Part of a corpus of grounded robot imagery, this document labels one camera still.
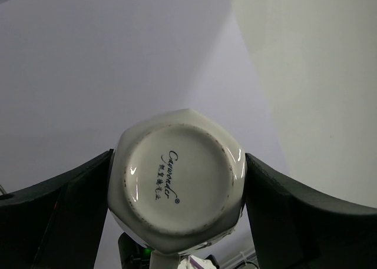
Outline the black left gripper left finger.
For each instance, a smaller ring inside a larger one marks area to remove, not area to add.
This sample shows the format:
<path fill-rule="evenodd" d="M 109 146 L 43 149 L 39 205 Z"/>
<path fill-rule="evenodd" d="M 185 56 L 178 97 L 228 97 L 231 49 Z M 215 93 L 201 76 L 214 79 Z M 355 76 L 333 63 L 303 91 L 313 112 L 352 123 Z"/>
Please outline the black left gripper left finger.
<path fill-rule="evenodd" d="M 113 153 L 1 195 L 1 268 L 94 268 Z"/>

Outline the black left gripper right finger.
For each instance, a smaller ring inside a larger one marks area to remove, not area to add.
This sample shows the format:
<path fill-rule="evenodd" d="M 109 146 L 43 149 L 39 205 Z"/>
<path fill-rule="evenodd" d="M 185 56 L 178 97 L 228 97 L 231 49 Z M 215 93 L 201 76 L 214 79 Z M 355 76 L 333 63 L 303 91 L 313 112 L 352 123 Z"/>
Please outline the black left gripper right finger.
<path fill-rule="evenodd" d="M 376 268 L 376 208 L 324 194 L 246 154 L 260 268 Z"/>

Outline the cream white mug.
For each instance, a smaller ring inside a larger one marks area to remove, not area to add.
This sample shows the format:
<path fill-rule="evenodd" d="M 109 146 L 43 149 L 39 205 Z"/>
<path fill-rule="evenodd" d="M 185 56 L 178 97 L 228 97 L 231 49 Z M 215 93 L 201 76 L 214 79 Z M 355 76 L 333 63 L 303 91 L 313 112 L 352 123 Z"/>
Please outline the cream white mug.
<path fill-rule="evenodd" d="M 108 208 L 144 247 L 187 254 L 229 234 L 242 215 L 246 154 L 220 125 L 192 109 L 125 130 L 114 151 Z"/>

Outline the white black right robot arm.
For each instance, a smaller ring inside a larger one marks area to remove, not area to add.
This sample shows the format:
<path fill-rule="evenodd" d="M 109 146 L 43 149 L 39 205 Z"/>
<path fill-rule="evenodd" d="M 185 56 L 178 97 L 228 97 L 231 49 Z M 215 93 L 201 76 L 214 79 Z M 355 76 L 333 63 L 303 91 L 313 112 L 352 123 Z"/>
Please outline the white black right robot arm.
<path fill-rule="evenodd" d="M 164 255 L 136 243 L 126 233 L 118 239 L 121 268 L 177 269 L 179 255 Z"/>

